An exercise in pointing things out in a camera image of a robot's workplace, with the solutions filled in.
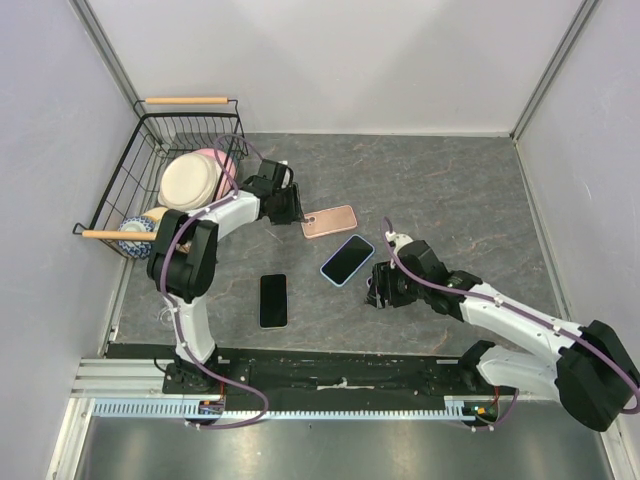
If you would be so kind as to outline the pink phone case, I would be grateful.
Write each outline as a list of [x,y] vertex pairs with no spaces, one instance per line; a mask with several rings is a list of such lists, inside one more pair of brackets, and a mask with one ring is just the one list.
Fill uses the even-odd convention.
[[301,227],[306,239],[315,239],[353,230],[357,225],[353,208],[350,205],[342,205],[307,213]]

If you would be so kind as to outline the white phone black screen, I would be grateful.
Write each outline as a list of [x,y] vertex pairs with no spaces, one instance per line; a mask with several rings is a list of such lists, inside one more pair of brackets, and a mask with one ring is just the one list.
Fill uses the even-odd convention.
[[259,326],[276,329],[287,325],[287,278],[284,274],[264,275],[259,282]]

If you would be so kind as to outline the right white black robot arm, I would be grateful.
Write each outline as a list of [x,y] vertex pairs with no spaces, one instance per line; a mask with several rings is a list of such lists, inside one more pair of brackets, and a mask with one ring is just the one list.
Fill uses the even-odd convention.
[[390,258],[375,265],[367,301],[378,309],[424,302],[440,315],[483,328],[518,346],[469,348],[458,368],[467,392],[509,387],[554,400],[579,423],[604,432],[639,411],[639,371],[613,328],[581,325],[517,302],[461,270],[449,270],[423,240],[383,235]]

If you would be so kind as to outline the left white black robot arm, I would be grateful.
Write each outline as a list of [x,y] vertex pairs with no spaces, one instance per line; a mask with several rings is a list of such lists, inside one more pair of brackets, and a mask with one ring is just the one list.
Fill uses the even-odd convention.
[[204,300],[215,275],[218,242],[264,217],[274,225],[304,220],[294,172],[285,162],[265,159],[255,175],[222,199],[189,212],[169,209],[159,223],[147,276],[170,309],[176,354],[190,362],[184,379],[198,393],[211,392],[220,378],[218,367],[208,362],[216,343]]

